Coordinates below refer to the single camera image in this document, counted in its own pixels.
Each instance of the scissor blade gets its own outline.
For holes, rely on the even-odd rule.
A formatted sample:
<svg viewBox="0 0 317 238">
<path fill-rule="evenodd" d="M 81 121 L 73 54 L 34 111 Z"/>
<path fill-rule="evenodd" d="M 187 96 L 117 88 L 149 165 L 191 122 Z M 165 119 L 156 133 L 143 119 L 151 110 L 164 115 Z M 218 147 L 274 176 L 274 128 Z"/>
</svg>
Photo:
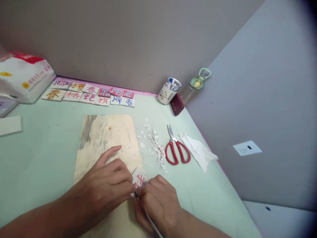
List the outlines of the scissor blade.
<svg viewBox="0 0 317 238">
<path fill-rule="evenodd" d="M 172 140 L 175 140 L 171 125 L 169 125 L 169 127 L 167 125 L 167 130 L 168 130 L 169 136 L 172 138 Z"/>
</svg>

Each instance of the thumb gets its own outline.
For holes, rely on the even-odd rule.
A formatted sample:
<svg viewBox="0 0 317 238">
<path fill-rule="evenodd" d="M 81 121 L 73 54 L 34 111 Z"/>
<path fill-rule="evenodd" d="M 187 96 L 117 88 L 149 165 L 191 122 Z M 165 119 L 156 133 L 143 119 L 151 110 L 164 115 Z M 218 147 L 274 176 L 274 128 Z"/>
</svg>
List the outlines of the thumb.
<svg viewBox="0 0 317 238">
<path fill-rule="evenodd" d="M 109 157 L 114 152 L 119 151 L 121 148 L 122 148 L 122 145 L 113 146 L 109 150 L 107 150 L 106 152 L 103 152 L 101 154 L 101 156 L 99 157 L 99 159 L 97 160 L 97 162 L 95 163 L 94 167 L 103 167 L 106 164 L 106 162 L 109 159 Z"/>
<path fill-rule="evenodd" d="M 149 223 L 145 215 L 145 211 L 141 207 L 140 201 L 137 198 L 134 198 L 133 204 L 134 204 L 135 218 L 137 222 L 154 237 L 153 227 Z"/>
</svg>

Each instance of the forearm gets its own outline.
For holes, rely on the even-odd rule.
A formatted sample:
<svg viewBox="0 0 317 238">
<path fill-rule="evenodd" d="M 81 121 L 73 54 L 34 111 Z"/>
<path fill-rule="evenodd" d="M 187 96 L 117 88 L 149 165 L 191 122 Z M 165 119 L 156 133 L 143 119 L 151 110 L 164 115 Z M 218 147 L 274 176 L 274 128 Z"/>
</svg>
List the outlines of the forearm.
<svg viewBox="0 0 317 238">
<path fill-rule="evenodd" d="M 190 237 L 214 237 L 214 238 L 230 238 L 227 234 L 223 233 L 219 229 L 211 226 L 186 210 L 184 210 L 185 224 L 182 227 L 182 235 L 179 238 L 190 238 Z"/>
<path fill-rule="evenodd" d="M 78 211 L 66 203 L 58 199 L 22 214 L 0 229 L 0 237 L 76 237 Z"/>
</svg>

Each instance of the hand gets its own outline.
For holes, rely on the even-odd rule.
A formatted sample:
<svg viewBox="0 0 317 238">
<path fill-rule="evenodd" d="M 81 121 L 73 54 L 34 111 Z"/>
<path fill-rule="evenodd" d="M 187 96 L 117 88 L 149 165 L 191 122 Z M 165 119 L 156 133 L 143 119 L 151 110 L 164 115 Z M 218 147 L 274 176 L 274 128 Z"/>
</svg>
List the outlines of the hand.
<svg viewBox="0 0 317 238">
<path fill-rule="evenodd" d="M 143 209 L 164 237 L 183 237 L 182 227 L 188 216 L 179 204 L 176 189 L 166 179 L 161 175 L 150 179 L 139 197 L 141 202 L 137 198 L 134 199 L 135 216 L 144 229 L 154 235 Z"/>
<path fill-rule="evenodd" d="M 104 152 L 85 176 L 66 194 L 57 200 L 63 207 L 73 207 L 75 221 L 80 233 L 97 225 L 122 202 L 131 198 L 135 191 L 133 178 L 119 158 L 105 165 L 109 157 L 121 149 L 114 146 Z"/>
</svg>

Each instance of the green bottle cap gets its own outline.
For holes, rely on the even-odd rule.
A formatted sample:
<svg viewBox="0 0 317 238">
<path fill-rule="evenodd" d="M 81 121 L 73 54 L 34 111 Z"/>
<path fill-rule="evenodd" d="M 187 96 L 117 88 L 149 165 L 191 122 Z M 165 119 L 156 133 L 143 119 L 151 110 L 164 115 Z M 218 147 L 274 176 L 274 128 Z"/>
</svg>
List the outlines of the green bottle cap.
<svg viewBox="0 0 317 238">
<path fill-rule="evenodd" d="M 206 78 L 203 78 L 200 74 L 201 74 L 201 71 L 202 70 L 205 70 L 209 73 L 209 75 L 206 77 Z M 200 71 L 199 71 L 199 75 L 195 78 L 192 78 L 192 80 L 189 82 L 190 86 L 192 86 L 194 89 L 197 89 L 197 90 L 200 90 L 204 85 L 205 85 L 205 80 L 207 78 L 209 78 L 211 76 L 211 72 L 209 69 L 207 68 L 202 68 Z"/>
</svg>

